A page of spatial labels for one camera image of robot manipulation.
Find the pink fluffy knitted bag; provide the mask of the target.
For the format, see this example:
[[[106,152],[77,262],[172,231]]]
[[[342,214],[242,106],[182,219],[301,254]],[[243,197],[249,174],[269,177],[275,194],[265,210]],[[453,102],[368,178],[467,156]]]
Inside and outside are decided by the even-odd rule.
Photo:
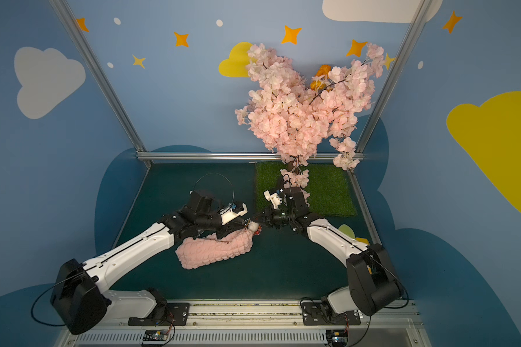
[[[253,231],[242,229],[222,239],[217,239],[216,234],[200,239],[186,238],[176,255],[184,269],[196,269],[248,253],[253,247],[253,235]]]

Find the white red kitty plush charm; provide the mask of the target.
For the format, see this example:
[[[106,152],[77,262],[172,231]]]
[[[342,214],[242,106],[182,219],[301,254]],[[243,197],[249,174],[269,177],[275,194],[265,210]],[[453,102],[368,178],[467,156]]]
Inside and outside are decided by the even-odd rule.
[[[258,236],[262,232],[263,227],[256,222],[250,221],[247,225],[247,230],[250,231],[253,236]]]

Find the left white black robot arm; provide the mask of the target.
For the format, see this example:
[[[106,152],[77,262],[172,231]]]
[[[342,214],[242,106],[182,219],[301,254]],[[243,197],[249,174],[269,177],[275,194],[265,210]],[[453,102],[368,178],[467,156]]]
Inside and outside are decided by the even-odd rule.
[[[192,191],[181,209],[163,215],[129,241],[85,262],[72,259],[64,263],[50,303],[68,331],[80,335],[101,322],[116,319],[162,321],[166,303],[158,291],[114,291],[112,286],[176,242],[225,227],[234,218],[234,205],[214,211],[213,201],[209,195]]]

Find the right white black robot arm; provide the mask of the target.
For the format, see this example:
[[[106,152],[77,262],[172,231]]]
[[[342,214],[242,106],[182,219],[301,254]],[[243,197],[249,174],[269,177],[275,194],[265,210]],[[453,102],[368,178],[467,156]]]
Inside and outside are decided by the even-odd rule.
[[[408,298],[407,289],[381,244],[365,244],[349,237],[312,212],[299,187],[267,190],[263,195],[270,206],[253,217],[256,223],[273,228],[289,226],[323,247],[346,268],[348,285],[323,299],[332,312],[356,310],[370,317],[395,300]]]

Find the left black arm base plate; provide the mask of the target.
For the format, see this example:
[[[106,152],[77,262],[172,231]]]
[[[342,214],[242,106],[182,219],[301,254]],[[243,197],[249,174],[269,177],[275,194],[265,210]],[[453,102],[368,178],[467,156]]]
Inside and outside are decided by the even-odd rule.
[[[168,302],[157,304],[145,318],[130,318],[129,326],[185,326],[188,320],[190,304],[186,302]]]

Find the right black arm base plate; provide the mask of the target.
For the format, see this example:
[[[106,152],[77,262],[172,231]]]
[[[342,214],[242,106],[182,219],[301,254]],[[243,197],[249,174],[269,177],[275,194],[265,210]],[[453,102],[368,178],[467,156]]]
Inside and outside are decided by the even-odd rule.
[[[360,314],[357,310],[335,313],[327,303],[302,301],[300,303],[303,325],[326,325],[326,326],[346,326],[360,325]]]

